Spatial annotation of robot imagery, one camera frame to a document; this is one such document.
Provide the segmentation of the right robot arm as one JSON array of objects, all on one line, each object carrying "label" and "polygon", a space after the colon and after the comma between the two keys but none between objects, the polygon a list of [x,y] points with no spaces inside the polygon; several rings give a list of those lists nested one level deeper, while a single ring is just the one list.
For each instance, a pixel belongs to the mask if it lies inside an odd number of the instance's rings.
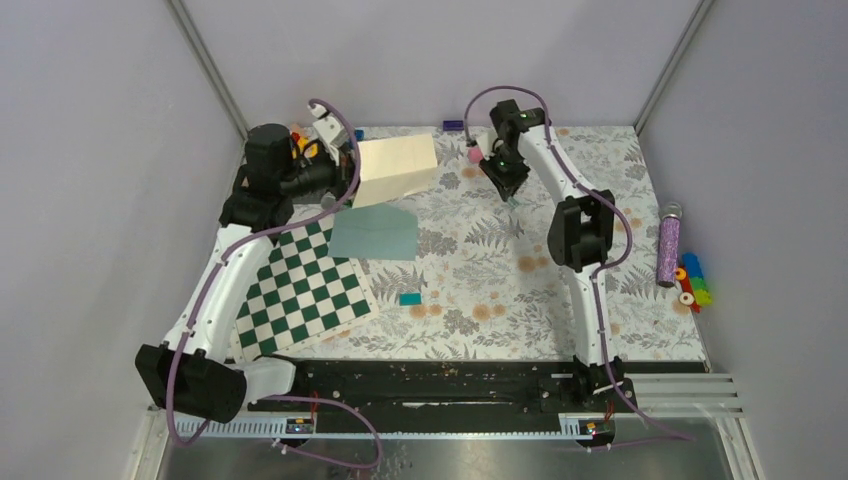
[{"label": "right robot arm", "polygon": [[494,137],[478,142],[486,150],[481,167],[501,199],[510,200],[536,173],[553,202],[547,245],[554,263],[565,270],[577,328],[575,371],[567,391],[583,410],[597,412],[623,381],[605,332],[604,268],[613,243],[615,198],[593,188],[567,159],[543,109],[523,110],[504,100],[489,117]]}]

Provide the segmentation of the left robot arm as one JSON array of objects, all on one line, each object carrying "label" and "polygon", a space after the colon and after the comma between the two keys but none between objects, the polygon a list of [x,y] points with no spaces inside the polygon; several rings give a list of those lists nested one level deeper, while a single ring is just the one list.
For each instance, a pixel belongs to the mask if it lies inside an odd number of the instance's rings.
[{"label": "left robot arm", "polygon": [[313,129],[315,139],[303,146],[284,125],[249,130],[201,279],[162,342],[141,345],[135,356],[157,407],[228,423],[266,397],[288,411],[309,401],[311,387],[292,362],[269,354],[235,365],[226,359],[237,314],[294,214],[294,199],[324,193],[343,198],[354,179],[352,134],[336,125],[315,123]]}]

